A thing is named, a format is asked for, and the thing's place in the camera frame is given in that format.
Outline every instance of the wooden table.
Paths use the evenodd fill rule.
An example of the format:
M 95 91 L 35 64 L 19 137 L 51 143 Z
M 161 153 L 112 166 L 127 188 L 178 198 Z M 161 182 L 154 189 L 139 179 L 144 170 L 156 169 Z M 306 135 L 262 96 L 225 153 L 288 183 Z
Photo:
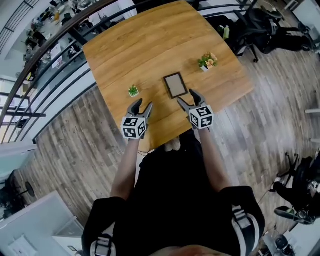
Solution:
M 187 114 L 171 99 L 163 77 L 180 72 L 188 89 L 206 98 L 214 112 L 253 89 L 244 68 L 212 26 L 187 2 L 176 1 L 122 21 L 83 47 L 101 94 L 120 128 L 128 106 L 143 98 L 153 110 L 139 149 L 147 152 L 191 128 Z M 203 72 L 197 60 L 214 53 L 218 66 Z M 135 85 L 137 97 L 128 89 Z M 190 94 L 182 97 L 193 102 Z

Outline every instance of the bottle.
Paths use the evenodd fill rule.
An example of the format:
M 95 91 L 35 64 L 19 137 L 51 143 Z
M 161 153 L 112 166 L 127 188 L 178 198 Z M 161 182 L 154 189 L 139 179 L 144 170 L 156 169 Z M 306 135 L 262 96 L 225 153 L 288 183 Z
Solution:
M 229 38 L 230 28 L 229 26 L 225 26 L 223 31 L 223 40 L 226 40 Z

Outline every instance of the wooden floor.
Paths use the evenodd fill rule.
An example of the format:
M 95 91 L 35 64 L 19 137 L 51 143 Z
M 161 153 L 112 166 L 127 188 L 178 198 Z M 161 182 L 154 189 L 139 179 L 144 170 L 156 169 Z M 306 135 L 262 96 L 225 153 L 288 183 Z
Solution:
M 286 25 L 296 25 L 285 13 Z M 249 185 L 266 219 L 280 233 L 292 225 L 273 213 L 285 202 L 268 192 L 278 172 L 288 168 L 285 152 L 313 156 L 319 145 L 320 116 L 307 115 L 320 85 L 320 60 L 312 52 L 251 52 L 239 58 L 255 90 L 216 114 L 214 137 L 228 174 L 237 185 Z M 125 143 L 97 87 L 66 109 L 37 140 L 38 150 L 16 174 L 29 181 L 39 199 L 57 190 L 85 224 L 95 199 L 108 197 Z

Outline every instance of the handrail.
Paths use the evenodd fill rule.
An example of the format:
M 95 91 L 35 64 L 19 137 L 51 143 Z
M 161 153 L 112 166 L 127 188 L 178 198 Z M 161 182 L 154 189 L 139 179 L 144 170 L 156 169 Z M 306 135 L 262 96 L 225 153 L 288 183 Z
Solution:
M 69 20 L 60 30 L 59 32 L 52 36 L 47 42 L 44 43 L 42 47 L 34 54 L 31 60 L 25 65 L 23 71 L 21 72 L 20 76 L 16 80 L 8 99 L 6 100 L 3 110 L 0 115 L 0 127 L 2 126 L 6 113 L 9 109 L 10 104 L 12 103 L 14 96 L 17 94 L 18 90 L 20 89 L 21 85 L 27 78 L 28 74 L 31 72 L 34 65 L 37 64 L 38 61 L 46 54 L 46 52 L 57 43 L 68 31 L 70 31 L 75 25 L 78 25 L 80 22 L 84 21 L 85 19 L 89 18 L 92 14 L 102 10 L 106 6 L 109 6 L 115 3 L 117 0 L 101 0 L 99 2 L 94 3 L 93 5 L 89 6 L 87 9 L 80 12 L 78 15 L 74 16 L 71 20 Z
M 32 0 L 28 2 L 28 0 L 24 0 L 11 15 L 0 32 L 0 54 L 17 26 L 39 1 L 40 0 Z
M 120 10 L 117 13 L 109 16 L 109 17 L 105 17 L 103 18 L 100 23 L 98 23 L 97 25 L 93 26 L 92 28 L 90 28 L 89 30 L 87 30 L 85 33 L 80 34 L 78 33 L 74 28 L 76 25 L 78 25 L 80 22 L 84 21 L 85 19 L 87 19 L 88 17 L 90 17 L 92 14 L 100 11 L 101 9 L 109 6 L 110 4 L 116 2 L 117 0 L 101 0 L 93 5 L 91 5 L 90 7 L 88 7 L 87 9 L 85 9 L 84 11 L 82 11 L 81 13 L 79 13 L 78 15 L 76 15 L 74 18 L 72 18 L 71 20 L 69 20 L 60 30 L 59 32 L 54 35 L 53 37 L 50 38 L 50 40 L 48 40 L 36 53 L 35 55 L 32 57 L 32 59 L 28 62 L 28 64 L 25 66 L 25 68 L 23 69 L 21 75 L 19 76 L 19 78 L 17 79 L 16 83 L 14 84 L 11 92 L 8 95 L 7 101 L 5 102 L 3 108 L 2 108 L 2 113 L 0 115 L 0 128 L 2 127 L 2 125 L 4 124 L 4 118 L 5 116 L 9 116 L 9 112 L 8 110 L 12 110 L 10 109 L 10 105 L 13 101 L 13 98 L 16 96 L 19 88 L 22 86 L 25 78 L 28 76 L 28 74 L 31 72 L 32 68 L 34 67 L 34 65 L 36 65 L 41 58 L 66 34 L 66 33 L 70 33 L 71 36 L 73 36 L 75 38 L 75 40 L 71 41 L 69 43 L 69 45 L 63 49 L 54 59 L 52 59 L 48 64 L 46 64 L 46 66 L 39 72 L 39 74 L 36 76 L 35 80 L 33 82 L 31 82 L 31 86 L 28 88 L 27 92 L 25 93 L 24 96 L 21 97 L 21 101 L 18 104 L 17 108 L 14 109 L 10 115 L 12 116 L 10 122 L 7 125 L 6 131 L 4 133 L 4 137 L 2 139 L 2 141 L 0 141 L 0 143 L 2 144 L 6 138 L 7 132 L 9 130 L 10 125 L 13 123 L 14 117 L 20 117 L 20 119 L 18 120 L 18 122 L 15 123 L 15 127 L 8 139 L 8 142 L 10 142 L 10 140 L 12 139 L 15 131 L 17 130 L 19 124 L 21 123 L 23 117 L 27 117 L 28 119 L 26 119 L 26 122 L 22 125 L 21 130 L 17 133 L 16 139 L 15 141 L 17 141 L 18 138 L 20 138 L 20 135 L 22 134 L 24 128 L 26 128 L 27 124 L 31 121 L 31 119 L 34 117 L 35 120 L 33 120 L 33 122 L 31 123 L 31 125 L 29 125 L 29 127 L 27 128 L 27 131 L 22 134 L 22 139 L 23 140 L 25 138 L 25 136 L 28 134 L 28 132 L 31 130 L 31 128 L 33 127 L 33 125 L 39 120 L 40 117 L 44 117 L 45 116 L 45 112 L 47 111 L 47 109 L 66 91 L 68 90 L 73 84 L 75 84 L 77 81 L 79 81 L 79 79 L 81 79 L 83 76 L 85 76 L 86 74 L 88 74 L 91 70 L 87 69 L 85 72 L 83 72 L 82 74 L 80 74 L 77 78 L 75 78 L 71 83 L 69 83 L 69 85 L 67 85 L 67 87 L 65 89 L 63 89 L 55 98 L 54 100 L 52 100 L 51 102 L 48 103 L 48 105 L 42 110 L 41 113 L 37 113 L 37 111 L 40 110 L 41 106 L 50 98 L 50 96 L 64 83 L 67 81 L 68 78 L 70 78 L 77 70 L 79 70 L 81 67 L 83 67 L 87 61 L 83 61 L 80 66 L 78 66 L 77 68 L 75 68 L 74 70 L 72 70 L 70 73 L 68 73 L 68 75 L 66 77 L 64 77 L 62 80 L 60 80 L 56 86 L 50 90 L 49 94 L 46 95 L 44 97 L 44 99 L 41 101 L 41 103 L 36 107 L 35 111 L 31 111 L 31 106 L 33 105 L 33 103 L 36 101 L 36 99 L 40 96 L 40 94 L 42 92 L 44 92 L 44 90 L 54 81 L 55 78 L 58 77 L 58 75 L 66 68 L 68 67 L 74 60 L 76 60 L 76 58 L 78 58 L 81 54 L 83 54 L 83 50 L 77 52 L 77 54 L 75 54 L 72 58 L 69 59 L 69 61 L 67 63 L 64 63 L 58 71 L 56 71 L 46 82 L 45 84 L 41 87 L 41 89 L 38 91 L 38 93 L 35 95 L 35 97 L 32 99 L 31 102 L 29 102 L 29 105 L 27 108 L 24 109 L 23 112 L 19 112 L 18 110 L 20 109 L 21 105 L 23 104 L 24 100 L 28 98 L 28 94 L 31 92 L 31 90 L 36 86 L 37 82 L 41 79 L 41 77 L 49 70 L 49 68 L 52 66 L 53 63 L 55 63 L 55 61 L 57 61 L 63 54 L 65 54 L 72 46 L 74 46 L 77 42 L 81 43 L 82 45 L 86 43 L 86 40 L 84 39 L 84 37 L 86 35 L 88 35 L 90 32 L 94 31 L 95 29 L 102 27 L 104 28 L 104 24 L 106 22 L 109 22 L 111 20 L 113 20 L 114 18 L 117 18 L 131 10 L 136 9 L 137 7 L 146 4 L 148 2 L 151 2 L 153 0 L 145 0 L 143 2 L 140 2 L 138 4 L 132 5 L 126 9 Z M 189 4 L 197 4 L 199 2 L 203 2 L 205 0 L 189 0 L 187 1 Z M 199 6 L 197 6 L 197 11 L 204 11 L 204 10 L 209 10 L 209 9 L 216 9 L 216 8 L 223 8 L 223 7 L 239 7 L 239 8 L 244 8 L 244 7 L 249 7 L 248 10 L 252 9 L 253 6 L 256 4 L 257 0 L 253 0 L 252 4 L 247 4 L 248 0 L 244 0 L 242 4 L 223 4 L 223 5 L 216 5 L 216 6 L 208 6 L 208 7 L 202 7 L 199 8 Z M 242 9 L 239 12 L 246 12 L 246 9 Z M 212 17 L 212 16 L 217 16 L 217 15 L 222 15 L 222 14 L 230 14 L 233 13 L 233 11 L 224 11 L 224 12 L 216 12 L 213 14 L 208 14 L 208 15 L 204 15 L 204 18 L 207 17 Z

